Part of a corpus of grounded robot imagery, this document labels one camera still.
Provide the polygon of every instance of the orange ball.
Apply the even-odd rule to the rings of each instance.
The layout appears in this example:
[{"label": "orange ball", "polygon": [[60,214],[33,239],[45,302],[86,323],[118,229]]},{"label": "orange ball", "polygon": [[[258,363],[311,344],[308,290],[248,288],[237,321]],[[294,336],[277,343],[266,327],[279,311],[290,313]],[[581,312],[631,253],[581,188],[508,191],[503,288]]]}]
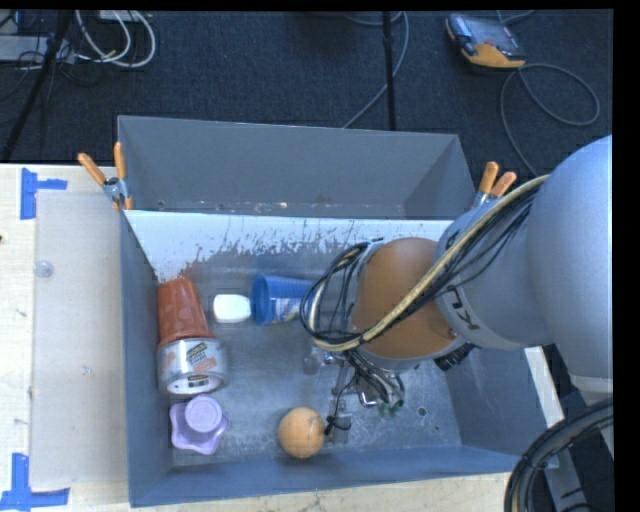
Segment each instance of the orange ball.
[{"label": "orange ball", "polygon": [[322,448],[324,429],[324,420],[320,414],[309,407],[297,407],[280,421],[278,440],[289,455],[306,459]]}]

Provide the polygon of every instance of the black pole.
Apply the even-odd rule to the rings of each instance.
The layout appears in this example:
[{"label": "black pole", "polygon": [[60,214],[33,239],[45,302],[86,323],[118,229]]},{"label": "black pole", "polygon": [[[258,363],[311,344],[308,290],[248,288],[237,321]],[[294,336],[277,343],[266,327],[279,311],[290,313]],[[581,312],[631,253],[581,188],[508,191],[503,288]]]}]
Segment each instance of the black pole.
[{"label": "black pole", "polygon": [[18,139],[20,138],[20,134],[24,128],[24,125],[29,118],[29,114],[31,114],[31,110],[33,109],[33,105],[38,98],[38,94],[40,94],[40,89],[44,84],[44,80],[51,68],[51,64],[55,61],[58,52],[60,51],[60,46],[62,45],[62,41],[64,40],[64,36],[71,25],[71,20],[73,19],[73,10],[64,9],[60,10],[58,13],[58,24],[56,26],[56,31],[53,38],[49,38],[47,40],[47,53],[44,56],[44,61],[42,62],[42,68],[38,73],[38,77],[36,78],[36,82],[33,84],[33,88],[29,93],[29,98],[22,109],[22,112],[18,116],[15,124],[13,125],[13,129],[9,134],[9,138],[2,149],[2,158],[0,158],[0,163],[9,163],[9,159],[13,153],[13,149],[15,148]]},{"label": "black pole", "polygon": [[391,14],[389,11],[382,11],[382,43],[384,44],[385,63],[387,68],[387,103],[389,109],[389,130],[396,129],[396,107],[393,96],[393,57],[391,54]]}]

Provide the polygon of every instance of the clamp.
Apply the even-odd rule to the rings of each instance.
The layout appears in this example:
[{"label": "clamp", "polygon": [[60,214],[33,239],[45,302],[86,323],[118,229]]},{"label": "clamp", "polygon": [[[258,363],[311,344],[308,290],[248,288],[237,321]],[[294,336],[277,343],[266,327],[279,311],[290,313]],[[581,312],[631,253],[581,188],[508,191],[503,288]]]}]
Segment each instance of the clamp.
[{"label": "clamp", "polygon": [[133,198],[129,194],[125,178],[127,168],[124,163],[122,144],[116,142],[113,146],[113,158],[116,165],[117,177],[107,178],[93,159],[86,153],[78,153],[78,162],[89,172],[94,181],[102,187],[116,211],[132,210]]}]

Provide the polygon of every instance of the blue tape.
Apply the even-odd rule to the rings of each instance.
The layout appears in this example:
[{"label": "blue tape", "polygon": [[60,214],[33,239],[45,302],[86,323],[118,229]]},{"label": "blue tape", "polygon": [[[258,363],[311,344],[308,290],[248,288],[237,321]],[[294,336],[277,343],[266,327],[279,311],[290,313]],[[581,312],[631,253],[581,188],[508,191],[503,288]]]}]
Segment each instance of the blue tape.
[{"label": "blue tape", "polygon": [[31,507],[55,507],[66,505],[69,490],[31,492],[29,487],[29,457],[14,453],[11,457],[11,490],[3,491],[0,510],[30,512]]},{"label": "blue tape", "polygon": [[22,187],[20,194],[20,219],[33,219],[36,216],[36,192],[40,189],[66,190],[65,180],[48,179],[38,181],[38,174],[26,167],[22,168]]}]

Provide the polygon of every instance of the purple cap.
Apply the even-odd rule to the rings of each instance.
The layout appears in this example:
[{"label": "purple cap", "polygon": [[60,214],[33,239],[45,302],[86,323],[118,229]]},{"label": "purple cap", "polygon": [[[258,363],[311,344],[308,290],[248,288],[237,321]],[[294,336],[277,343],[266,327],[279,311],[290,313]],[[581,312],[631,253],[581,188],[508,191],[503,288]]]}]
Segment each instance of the purple cap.
[{"label": "purple cap", "polygon": [[173,432],[171,442],[176,448],[195,450],[211,455],[229,428],[229,420],[220,404],[207,395],[198,395],[189,403],[179,402],[169,410]]},{"label": "purple cap", "polygon": [[215,430],[222,420],[222,409],[214,398],[199,395],[187,404],[184,417],[196,432],[206,434]]}]

